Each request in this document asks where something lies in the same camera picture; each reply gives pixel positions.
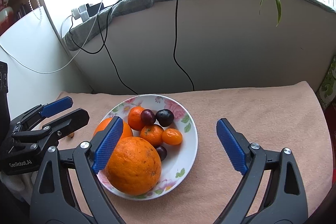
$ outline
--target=silver screw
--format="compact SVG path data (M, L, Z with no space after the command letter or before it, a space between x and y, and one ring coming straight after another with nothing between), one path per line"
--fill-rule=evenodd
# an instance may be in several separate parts
M82 142L82 143L81 143L81 148L88 148L89 145L90 145L89 142Z
M50 146L50 147L48 148L48 152L49 152L49 153L53 153L55 150L56 150L56 147L55 147L55 146Z
M251 147L255 150L258 150L260 148L260 145L258 143L251 143Z
M292 153L292 150L290 150L289 148L284 148L283 149L283 152L285 153L285 154L291 154Z

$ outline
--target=black cable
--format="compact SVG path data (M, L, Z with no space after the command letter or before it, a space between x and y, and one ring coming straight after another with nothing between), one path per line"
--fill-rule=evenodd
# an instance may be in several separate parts
M193 85L193 91L195 91L195 87L194 87L194 83L193 81L191 80L190 76L187 74L187 72L179 65L179 63L176 61L176 58L175 58L175 52L176 52L176 45L177 45L177 8L179 6L179 0L176 0L176 9L175 9L175 45L174 45L174 61L176 63L176 65L178 65L178 67L186 74L186 76L188 76L191 84Z
M81 50L85 51L85 52L88 53L88 54L97 54L98 52L100 52L100 51L103 49L103 47L104 47L104 45L105 45L105 43L106 43L106 39L107 39L107 31L108 31L108 22L109 22L110 12L112 11L112 8L113 8L115 5L117 5L119 2L121 2L121 1L122 1L122 0L118 0L116 3L114 3L114 4L110 5L110 6L108 6L108 7L111 7L111 8L109 9L109 11L108 11L108 13L107 13L107 17L106 17L106 34L105 34L105 39L103 39L103 36L102 36L102 33L101 33L101 29L100 29L100 25L99 25L99 14L101 13L101 11L97 14L98 27L99 27L99 30L100 30L101 39L102 39L102 41L103 41L103 45L101 45L101 47L100 47L100 49L99 49L98 51L96 51L96 52L89 52L89 51L87 51L86 49L80 47L80 45L78 45L78 44L74 41L74 39L73 39L73 34L72 34L72 32L71 32L71 28L72 28L72 26L74 25L74 23L73 23L73 17L71 17L71 23L72 23L72 25L70 26L70 29L69 29L69 34L71 35L71 40L72 40L72 42L73 42L78 48L80 48Z
M102 34L102 31L101 31L101 28L100 28L100 23L99 23L99 13L97 13L98 27L99 27L99 31L100 31L101 40L103 41L103 45L101 46L101 48L100 48L98 51L96 51L96 52L89 52L89 51L83 49L82 47L80 47L79 45L77 45L76 42L73 40L72 33L71 33L71 28L72 28L72 26L73 26L73 24L74 24L74 23L73 23L73 17L71 17L72 25L71 25L71 27L70 27L69 33L70 33L70 35L71 35L72 42L73 42L78 48L80 48L81 50L85 51L85 52L88 53L88 54L97 54L98 52L101 51L101 49L102 49L103 47L105 47L105 49L106 49L106 51L107 51L107 53L108 53L108 55L109 55L109 58L110 58L110 60L111 60L111 62L112 62L112 64L113 64L113 66L114 66L114 68L115 68L115 72L117 73L117 76L118 76L120 82L121 82L125 87L127 87L129 90L131 90L131 91L134 92L136 95L138 95L134 90L132 90L129 86L127 86L127 85L122 81L122 79L121 79L120 76L119 76L117 67L116 67L116 65L115 65L115 63L114 63L114 61L113 61L113 59L112 59L112 57L111 57L110 51L109 51L109 50L107 49L107 47L106 47L107 32L108 32L108 29L109 29L109 26L108 26L109 15L110 15L110 12L112 11L112 8L113 8L113 6L114 6L115 4L111 5L111 8L109 9L109 11L108 11L108 13L107 13L107 17L106 17L106 34L105 34L105 39L103 39L103 34Z

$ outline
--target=pink flower print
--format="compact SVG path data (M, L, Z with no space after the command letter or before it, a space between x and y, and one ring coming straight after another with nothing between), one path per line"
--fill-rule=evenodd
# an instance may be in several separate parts
M176 102L165 99L165 108L169 109L174 114L174 121L179 121L185 115L185 110Z
M105 176L104 171L99 171L97 174L97 177L99 179L99 181L104 184L106 187L110 187L111 183L109 182L109 180L107 179L107 177Z
M157 194L161 194L163 191L168 191L176 184L177 181L164 179L157 185L157 189L154 191Z
M155 102L160 103L163 98L161 96L156 96L155 97Z
M136 103L136 104L133 104L133 105L136 105L136 106L141 106L142 102L143 102L143 101L139 101L138 103Z
M115 113L110 112L110 113L107 115L107 117L108 117L108 118L113 118L115 115L116 115Z
M132 106L131 105L125 105L123 107L123 113L126 114L131 110Z
M128 99L128 100L126 100L126 101L125 101L125 103L127 103L127 104L132 104L132 103L134 102L134 100L135 100L135 97L134 97L134 98L131 98L131 99Z

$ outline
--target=large orange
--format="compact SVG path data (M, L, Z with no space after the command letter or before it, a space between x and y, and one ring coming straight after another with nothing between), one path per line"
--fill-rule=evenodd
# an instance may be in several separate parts
M96 135L98 131L104 130L111 120L112 118L106 118L105 120L102 120L101 123L97 126L93 135ZM131 127L125 121L123 121L123 124L124 124L124 129L123 129L123 133L121 134L120 140L123 138L127 138L127 137L133 137L133 131Z
M129 195L144 194L160 179L159 154L142 138L124 138L116 145L105 167L105 174L119 191Z
M145 126L145 124L141 120L141 112L142 111L144 111L144 108L141 107L141 106L133 107L129 111L128 117L127 117L127 122L129 124L129 126L131 127L131 129L140 131Z
M163 128L158 124L145 126L140 132L140 138L148 141L152 146L157 147L163 143L162 140Z

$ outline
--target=red object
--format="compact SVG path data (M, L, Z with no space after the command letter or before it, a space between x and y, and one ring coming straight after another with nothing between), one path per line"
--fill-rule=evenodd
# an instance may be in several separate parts
M325 120L327 121L331 144L333 148L334 156L334 172L333 172L333 183L336 182L336 99L334 99L331 104L327 107L324 112Z
M14 11L7 4L8 0L0 0L0 35L14 24Z

